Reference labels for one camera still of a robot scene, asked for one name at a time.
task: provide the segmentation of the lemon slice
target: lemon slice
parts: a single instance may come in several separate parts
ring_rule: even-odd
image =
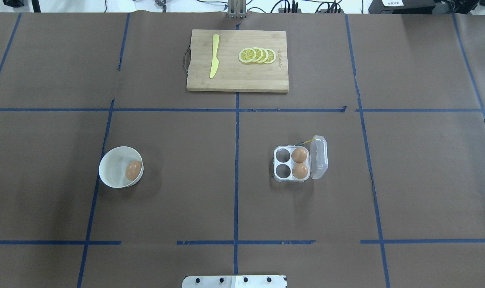
[[[268,58],[268,53],[267,53],[266,49],[262,49],[262,48],[260,48],[260,49],[262,50],[262,56],[259,60],[257,60],[257,61],[254,60],[254,62],[264,63],[264,61],[266,61],[266,59]]]
[[[268,53],[268,58],[266,61],[264,61],[265,64],[271,64],[276,60],[276,53],[273,51],[273,49],[266,49],[266,52]]]
[[[251,49],[255,50],[255,52],[257,53],[257,56],[255,56],[255,59],[252,60],[252,62],[257,62],[261,60],[263,55],[263,49],[259,47],[252,47]]]
[[[257,57],[257,51],[252,48],[244,48],[239,52],[239,61],[243,63],[250,63]]]

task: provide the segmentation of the egg container lid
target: egg container lid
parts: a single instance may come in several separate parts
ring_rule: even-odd
[[[319,135],[310,143],[310,170],[312,179],[321,178],[328,170],[328,145]]]

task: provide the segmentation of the cutting board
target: cutting board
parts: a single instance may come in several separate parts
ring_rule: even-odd
[[[212,62],[212,35],[219,35],[216,75],[209,78]],[[244,48],[273,49],[271,64],[244,64],[239,52]],[[287,33],[255,30],[193,30],[191,62],[187,75],[189,91],[277,92],[289,91]]]

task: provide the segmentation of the yellow knife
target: yellow knife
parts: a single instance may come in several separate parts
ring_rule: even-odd
[[[217,59],[217,47],[219,46],[219,35],[214,34],[212,35],[212,64],[211,64],[211,74],[210,78],[212,79],[214,75],[216,75],[217,67],[219,66],[219,60]]]

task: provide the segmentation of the brown egg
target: brown egg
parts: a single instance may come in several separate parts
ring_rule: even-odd
[[[136,178],[138,178],[140,172],[141,162],[134,160],[133,162],[129,163],[129,165],[127,165],[127,168],[125,169],[125,177],[127,177],[129,181],[134,181]]]
[[[296,163],[303,163],[307,160],[307,149],[304,147],[299,147],[292,151],[292,160]]]
[[[297,179],[305,179],[308,175],[308,167],[305,164],[297,164],[292,168],[292,175]]]

